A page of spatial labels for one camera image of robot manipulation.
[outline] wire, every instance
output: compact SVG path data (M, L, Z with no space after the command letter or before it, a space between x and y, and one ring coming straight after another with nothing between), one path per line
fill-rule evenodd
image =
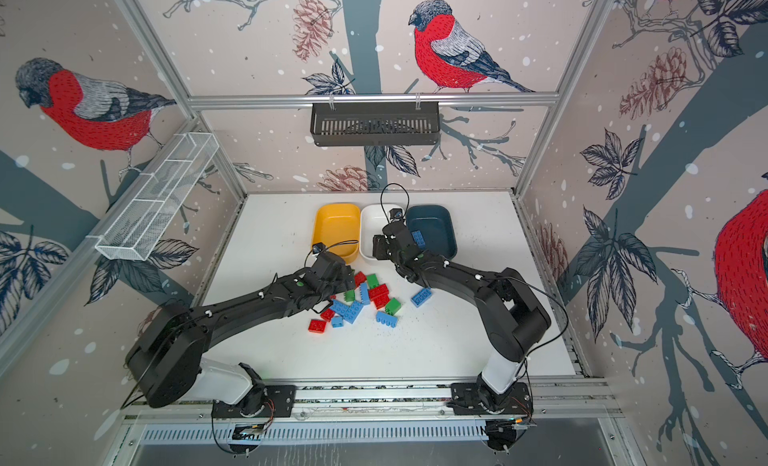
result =
M388 188L390 185L398 185L398 186L400 186L400 189L402 189L402 190L403 190L403 192L405 192L405 193L406 193L406 197L408 198L408 202L406 203L406 210L402 212L402 217L403 217L403 218L405 218L405 217L406 217L406 213L408 212L408 208L409 208L409 207L410 207L410 205L411 205L411 195L410 195L410 194L408 194L408 189L406 189L406 188L402 187L402 185L401 185L401 184L398 184L398 183L389 183L388 185L384 186L384 189L382 189L382 193L379 195L379 204L380 204L380 205L381 205L381 207L382 207L382 211L384 211L384 219L386 219L386 221L387 221L387 224L389 224L389 222L391 222L391 221L389 220L389 215L388 215L388 214L386 213L386 211L384 210L384 192L386 191L386 189L387 189L387 188Z

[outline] wall shelf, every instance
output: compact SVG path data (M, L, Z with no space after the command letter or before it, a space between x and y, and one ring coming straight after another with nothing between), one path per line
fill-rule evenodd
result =
M141 173L149 179L96 244L107 259L146 261L219 150L210 133L180 134L175 140L173 151L156 170Z

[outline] white table surface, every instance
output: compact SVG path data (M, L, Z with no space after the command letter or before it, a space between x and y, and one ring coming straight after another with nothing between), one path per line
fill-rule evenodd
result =
M397 191L385 202L405 203ZM332 202L351 202L360 209L379 202L378 193L251 195L205 299L214 304L255 291L274 274L290 274L302 267L312 241L317 210ZM438 204L451 214L458 244L454 262L485 271L517 269L523 278L543 288L528 243L506 192L413 192L411 205ZM391 298L403 307L395 328L376 322L376 308L363 308L354 325L328 325L324 334L307 331L304 311L268 321L229 337L205 357L237 364L245 362L265 379L416 379L462 378L479 374L492 351L477 309L444 291L416 308L410 298L421 288L408 283L388 261L358 256L357 271L376 273ZM536 293L552 316L547 298ZM544 340L558 333L557 323ZM562 339L536 351L530 374L573 375Z

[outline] plastic container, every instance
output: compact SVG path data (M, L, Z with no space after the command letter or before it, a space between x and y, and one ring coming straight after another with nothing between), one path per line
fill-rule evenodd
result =
M360 240L360 208L354 204L327 204L317 210L312 244L321 242L330 246L341 241ZM357 259L359 244L344 244L330 251L347 264Z
M426 249L453 259L456 256L456 236L451 214L441 205L415 205L408 208L406 224L410 232L420 231Z
M387 225L390 209L404 209L397 204L384 204L384 211L380 203L367 205L360 213L360 254L365 259L375 261L373 257L373 236L382 233L382 228Z

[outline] snow dot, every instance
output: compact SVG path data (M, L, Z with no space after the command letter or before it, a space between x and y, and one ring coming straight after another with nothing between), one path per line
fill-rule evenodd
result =
M69 360L62 359L61 361L52 365L50 369L48 369L48 374L51 374L54 376L60 376L67 371L67 368L69 368Z

